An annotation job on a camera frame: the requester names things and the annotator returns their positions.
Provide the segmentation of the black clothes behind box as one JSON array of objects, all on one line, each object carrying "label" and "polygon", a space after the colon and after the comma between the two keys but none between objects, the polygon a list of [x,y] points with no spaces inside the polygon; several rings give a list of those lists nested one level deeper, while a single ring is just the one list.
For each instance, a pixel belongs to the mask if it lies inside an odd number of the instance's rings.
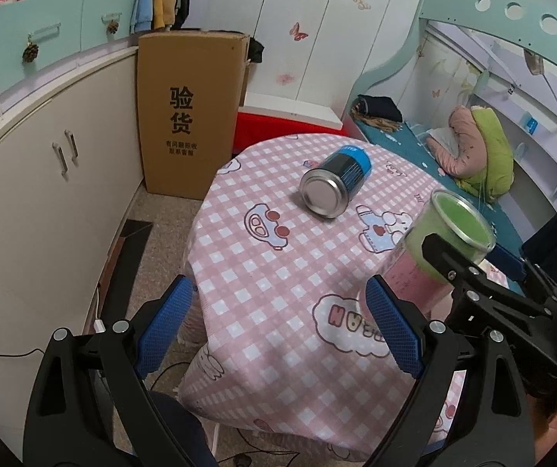
[{"label": "black clothes behind box", "polygon": [[263,62],[263,55],[265,51],[265,46],[262,45],[254,37],[249,39],[248,46],[248,61],[250,63],[260,64]]}]

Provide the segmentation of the tall cardboard box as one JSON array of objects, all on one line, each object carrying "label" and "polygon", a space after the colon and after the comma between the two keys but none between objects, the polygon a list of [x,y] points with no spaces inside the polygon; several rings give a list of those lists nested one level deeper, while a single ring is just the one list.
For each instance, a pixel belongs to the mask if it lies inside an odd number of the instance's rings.
[{"label": "tall cardboard box", "polygon": [[139,38],[137,116],[148,192],[203,199],[229,162],[249,42],[233,32]]}]

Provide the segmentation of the red storage box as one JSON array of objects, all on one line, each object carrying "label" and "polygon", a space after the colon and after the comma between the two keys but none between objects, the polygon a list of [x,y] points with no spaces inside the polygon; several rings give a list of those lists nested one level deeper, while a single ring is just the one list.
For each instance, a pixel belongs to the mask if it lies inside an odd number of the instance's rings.
[{"label": "red storage box", "polygon": [[310,122],[240,112],[236,119],[232,154],[240,154],[247,147],[266,140],[300,134],[347,136],[348,132],[342,125],[339,129],[332,129]]}]

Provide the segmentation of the cream low cabinet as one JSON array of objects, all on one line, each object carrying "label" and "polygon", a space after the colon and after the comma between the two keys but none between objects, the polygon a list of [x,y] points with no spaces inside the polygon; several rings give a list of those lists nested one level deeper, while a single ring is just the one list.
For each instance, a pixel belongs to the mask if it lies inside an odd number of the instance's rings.
[{"label": "cream low cabinet", "polygon": [[88,74],[0,139],[0,439],[22,450],[40,353],[79,334],[142,180],[136,57]]}]

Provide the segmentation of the pink checkered tablecloth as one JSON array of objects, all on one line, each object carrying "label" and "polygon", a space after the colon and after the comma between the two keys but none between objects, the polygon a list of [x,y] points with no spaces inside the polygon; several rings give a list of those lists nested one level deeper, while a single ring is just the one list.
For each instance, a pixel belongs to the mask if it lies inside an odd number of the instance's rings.
[{"label": "pink checkered tablecloth", "polygon": [[189,238],[197,293],[184,336],[200,351],[178,397],[218,424],[361,462],[413,380],[357,298],[444,174],[366,144],[363,188],[338,218],[317,218],[302,203],[301,178],[347,144],[328,134],[275,138],[217,172]]}]

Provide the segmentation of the teal bunk bed frame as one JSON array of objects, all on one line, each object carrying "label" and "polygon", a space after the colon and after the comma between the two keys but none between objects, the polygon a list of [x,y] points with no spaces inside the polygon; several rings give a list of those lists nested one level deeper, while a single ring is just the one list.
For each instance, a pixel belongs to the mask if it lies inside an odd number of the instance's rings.
[{"label": "teal bunk bed frame", "polygon": [[[515,164],[531,183],[511,204],[557,211],[557,6],[534,0],[419,0],[394,55],[366,70],[349,97],[388,96],[426,129],[460,104],[500,117]],[[539,126],[522,128],[529,112]]]}]

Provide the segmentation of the blue black metal can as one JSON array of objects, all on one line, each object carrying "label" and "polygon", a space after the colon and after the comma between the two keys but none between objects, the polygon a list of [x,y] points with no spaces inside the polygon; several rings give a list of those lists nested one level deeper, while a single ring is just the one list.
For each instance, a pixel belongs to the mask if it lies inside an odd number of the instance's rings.
[{"label": "blue black metal can", "polygon": [[347,210],[371,172],[372,163],[364,149],[340,147],[303,175],[302,200],[315,215],[335,219]]}]

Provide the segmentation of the white panel wardrobe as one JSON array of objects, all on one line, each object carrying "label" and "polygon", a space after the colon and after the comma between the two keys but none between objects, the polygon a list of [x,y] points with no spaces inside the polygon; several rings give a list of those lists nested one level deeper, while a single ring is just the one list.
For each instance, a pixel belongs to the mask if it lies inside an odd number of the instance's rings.
[{"label": "white panel wardrobe", "polygon": [[191,0],[190,28],[235,31],[263,45],[247,95],[342,114],[354,82],[401,46],[418,0]]}]

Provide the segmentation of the small blue box on shelf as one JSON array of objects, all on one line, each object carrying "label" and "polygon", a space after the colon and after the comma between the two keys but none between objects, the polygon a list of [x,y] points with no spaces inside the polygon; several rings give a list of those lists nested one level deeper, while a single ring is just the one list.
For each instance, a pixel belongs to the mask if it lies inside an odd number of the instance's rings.
[{"label": "small blue box on shelf", "polygon": [[521,122],[522,128],[529,133],[529,135],[534,135],[538,129],[539,122],[531,115],[526,112],[522,117]]}]

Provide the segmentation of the pine cone drawer ornament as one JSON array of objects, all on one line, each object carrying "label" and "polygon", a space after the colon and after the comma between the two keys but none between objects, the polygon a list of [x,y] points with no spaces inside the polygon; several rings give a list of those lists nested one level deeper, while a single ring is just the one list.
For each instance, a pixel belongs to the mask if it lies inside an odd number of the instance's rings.
[{"label": "pine cone drawer ornament", "polygon": [[22,53],[22,62],[30,64],[35,61],[39,55],[39,46],[37,43],[29,42]]}]

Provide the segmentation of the teal drawer unit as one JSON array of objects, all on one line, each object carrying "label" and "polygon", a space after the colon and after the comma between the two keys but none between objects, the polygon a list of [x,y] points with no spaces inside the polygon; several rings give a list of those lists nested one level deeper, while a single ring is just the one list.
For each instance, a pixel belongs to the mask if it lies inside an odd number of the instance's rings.
[{"label": "teal drawer unit", "polygon": [[[129,45],[134,0],[21,0],[0,6],[0,117],[54,78],[77,65]],[[111,20],[116,35],[107,33]],[[29,42],[33,63],[22,62]]]}]

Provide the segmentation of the pink green rolled quilt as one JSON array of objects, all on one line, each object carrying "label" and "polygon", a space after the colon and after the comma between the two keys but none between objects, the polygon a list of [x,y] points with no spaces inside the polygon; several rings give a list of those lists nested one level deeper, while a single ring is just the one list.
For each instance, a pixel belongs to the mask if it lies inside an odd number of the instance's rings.
[{"label": "pink green rolled quilt", "polygon": [[513,151],[498,116],[490,107],[458,105],[447,126],[456,135],[459,154],[449,154],[428,132],[427,149],[461,190],[495,204],[511,190],[515,178]]}]

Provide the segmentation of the white pillow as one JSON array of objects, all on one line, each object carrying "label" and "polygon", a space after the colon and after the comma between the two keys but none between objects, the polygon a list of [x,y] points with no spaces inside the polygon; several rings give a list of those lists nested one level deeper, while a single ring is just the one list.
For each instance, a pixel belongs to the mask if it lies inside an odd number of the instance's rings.
[{"label": "white pillow", "polygon": [[437,141],[441,147],[444,147],[444,149],[449,152],[449,154],[459,154],[458,140],[454,131],[448,126],[443,126],[443,128],[430,129],[428,131],[428,135],[434,141]]}]

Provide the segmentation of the folded dark clothes pile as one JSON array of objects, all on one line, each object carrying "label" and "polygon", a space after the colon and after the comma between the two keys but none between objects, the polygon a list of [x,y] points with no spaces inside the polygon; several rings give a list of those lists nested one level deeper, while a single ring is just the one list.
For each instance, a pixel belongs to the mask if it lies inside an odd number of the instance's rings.
[{"label": "folded dark clothes pile", "polygon": [[397,131],[404,122],[394,100],[387,96],[357,95],[351,104],[350,115],[354,120],[386,133]]}]

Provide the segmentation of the pink green tin can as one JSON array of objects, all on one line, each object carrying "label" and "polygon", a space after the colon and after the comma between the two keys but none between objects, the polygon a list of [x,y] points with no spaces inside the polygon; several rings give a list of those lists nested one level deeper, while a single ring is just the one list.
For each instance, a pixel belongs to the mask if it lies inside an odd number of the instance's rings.
[{"label": "pink green tin can", "polygon": [[495,246],[494,230],[476,207],[437,190],[373,273],[427,315],[452,292],[452,270],[442,266],[443,258],[456,255],[465,266],[478,267]]}]

